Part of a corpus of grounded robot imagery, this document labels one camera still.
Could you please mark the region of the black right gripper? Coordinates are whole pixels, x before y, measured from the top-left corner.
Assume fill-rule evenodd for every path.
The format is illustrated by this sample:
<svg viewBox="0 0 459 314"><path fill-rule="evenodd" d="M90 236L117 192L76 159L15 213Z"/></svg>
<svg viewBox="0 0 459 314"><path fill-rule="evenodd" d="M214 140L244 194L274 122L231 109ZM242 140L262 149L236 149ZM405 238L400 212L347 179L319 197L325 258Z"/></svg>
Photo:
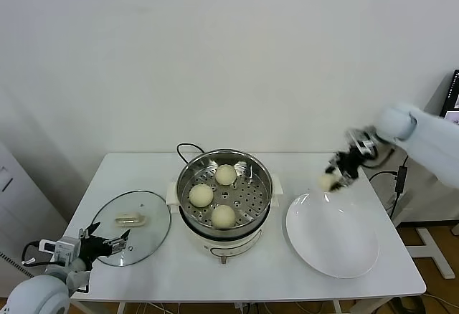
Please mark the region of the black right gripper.
<svg viewBox="0 0 459 314"><path fill-rule="evenodd" d="M362 164L363 155L358 148L336 152L324 171L325 174L339 178L332 183L331 190L339 191L352 185L359 177L359 167Z"/></svg>

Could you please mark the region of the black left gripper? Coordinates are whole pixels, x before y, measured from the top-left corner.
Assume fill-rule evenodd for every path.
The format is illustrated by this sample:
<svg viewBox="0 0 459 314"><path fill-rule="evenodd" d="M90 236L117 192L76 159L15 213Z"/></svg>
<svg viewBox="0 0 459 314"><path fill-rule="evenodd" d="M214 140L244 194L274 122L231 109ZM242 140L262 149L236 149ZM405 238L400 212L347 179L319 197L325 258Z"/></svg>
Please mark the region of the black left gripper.
<svg viewBox="0 0 459 314"><path fill-rule="evenodd" d="M100 222L90 224L88 227L79 230L81 241L79 258L84 263L94 263L99 257L108 257L118 254L126 248L130 230L113 239L93 236L94 231L100 226Z"/></svg>

